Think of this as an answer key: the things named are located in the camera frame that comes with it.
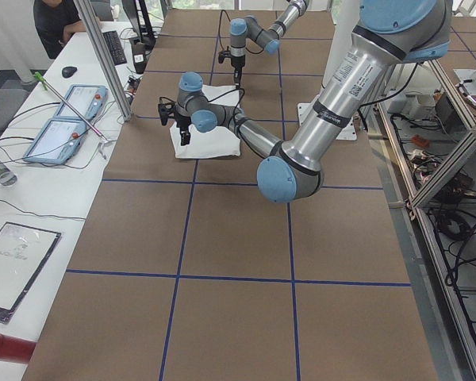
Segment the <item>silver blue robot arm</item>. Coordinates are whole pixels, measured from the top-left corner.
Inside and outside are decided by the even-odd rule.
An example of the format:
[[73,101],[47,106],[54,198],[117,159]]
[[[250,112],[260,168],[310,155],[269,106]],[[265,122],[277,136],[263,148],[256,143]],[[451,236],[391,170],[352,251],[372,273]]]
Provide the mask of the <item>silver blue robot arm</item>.
[[202,77],[192,71],[178,83],[173,106],[177,126],[194,125],[201,133],[228,128],[263,158],[257,183],[265,198],[285,203],[309,197],[324,179],[321,157],[385,70],[446,54],[451,7],[450,1],[360,2],[351,47],[291,140],[271,134],[237,107],[211,103],[202,92]]
[[256,43],[269,54],[275,54],[279,49],[281,38],[289,27],[305,14],[309,8],[310,0],[293,0],[288,3],[285,11],[268,29],[264,29],[253,15],[230,21],[230,46],[219,52],[218,62],[222,64],[226,58],[230,59],[234,68],[233,81],[236,88],[240,87],[242,71],[246,62],[247,39]]

